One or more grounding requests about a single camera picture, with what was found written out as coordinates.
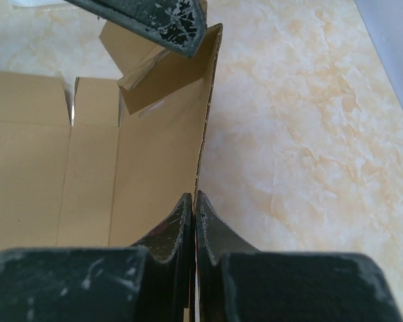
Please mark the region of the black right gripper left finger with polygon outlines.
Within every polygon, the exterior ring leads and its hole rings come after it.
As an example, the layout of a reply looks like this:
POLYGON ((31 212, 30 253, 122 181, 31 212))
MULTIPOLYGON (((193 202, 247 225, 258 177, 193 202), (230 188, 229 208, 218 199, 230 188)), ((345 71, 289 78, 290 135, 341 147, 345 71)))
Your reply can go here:
POLYGON ((182 321, 189 306, 192 198, 124 248, 0 252, 0 321, 182 321))

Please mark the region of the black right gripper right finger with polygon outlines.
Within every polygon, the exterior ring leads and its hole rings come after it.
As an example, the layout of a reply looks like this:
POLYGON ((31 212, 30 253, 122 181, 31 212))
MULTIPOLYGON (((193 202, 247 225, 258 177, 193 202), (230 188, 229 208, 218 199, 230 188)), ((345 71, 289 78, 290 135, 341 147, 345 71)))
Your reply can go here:
POLYGON ((379 266, 344 252, 263 252, 195 207, 202 321, 400 321, 379 266))

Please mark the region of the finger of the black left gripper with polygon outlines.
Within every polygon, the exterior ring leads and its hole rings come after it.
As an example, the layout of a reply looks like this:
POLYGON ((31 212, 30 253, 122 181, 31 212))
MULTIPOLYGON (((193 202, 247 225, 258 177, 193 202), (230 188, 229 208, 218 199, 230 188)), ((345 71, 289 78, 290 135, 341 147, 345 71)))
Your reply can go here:
POLYGON ((206 15, 194 0, 68 0, 186 58, 195 55, 206 34, 206 15))

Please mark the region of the brown cardboard box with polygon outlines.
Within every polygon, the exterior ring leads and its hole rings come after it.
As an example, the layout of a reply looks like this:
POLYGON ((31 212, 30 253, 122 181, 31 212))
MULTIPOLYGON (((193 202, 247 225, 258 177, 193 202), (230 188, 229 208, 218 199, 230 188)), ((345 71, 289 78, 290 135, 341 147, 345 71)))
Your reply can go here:
POLYGON ((60 80, 0 71, 0 252, 124 248, 192 198, 222 41, 207 29, 184 58, 113 23, 100 35, 120 80, 79 77, 68 108, 60 80))

